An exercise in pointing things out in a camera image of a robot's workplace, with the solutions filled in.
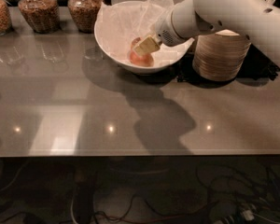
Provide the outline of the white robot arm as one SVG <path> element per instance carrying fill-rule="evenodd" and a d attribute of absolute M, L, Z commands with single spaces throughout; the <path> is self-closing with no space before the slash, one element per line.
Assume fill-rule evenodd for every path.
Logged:
<path fill-rule="evenodd" d="M 280 67 L 280 8 L 265 0 L 184 0 L 163 12 L 133 50 L 144 55 L 222 30 L 244 36 Z"/>

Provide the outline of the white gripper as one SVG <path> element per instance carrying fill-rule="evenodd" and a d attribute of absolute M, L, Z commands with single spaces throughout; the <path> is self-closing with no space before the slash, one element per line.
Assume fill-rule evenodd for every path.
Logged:
<path fill-rule="evenodd" d="M 183 36 L 185 23 L 172 8 L 163 12 L 151 27 L 152 34 L 147 35 L 140 41 L 141 50 L 134 52 L 143 56 L 158 51 L 161 42 L 167 47 L 174 47 L 186 41 Z"/>

